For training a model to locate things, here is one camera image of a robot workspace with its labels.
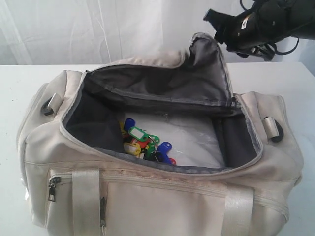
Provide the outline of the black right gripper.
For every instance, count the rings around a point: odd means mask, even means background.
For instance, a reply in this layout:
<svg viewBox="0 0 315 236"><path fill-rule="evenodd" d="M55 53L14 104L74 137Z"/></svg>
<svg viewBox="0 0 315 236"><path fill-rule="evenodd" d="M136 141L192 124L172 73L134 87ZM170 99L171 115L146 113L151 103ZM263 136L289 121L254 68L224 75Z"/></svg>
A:
<svg viewBox="0 0 315 236"><path fill-rule="evenodd" d="M232 16L209 9L203 21L216 29L214 39L225 44L229 52L242 58L255 56L271 61L275 55L294 52L299 40L290 50L278 50L277 43L290 37L293 31L291 16L296 0L255 0L250 9Z"/></svg>

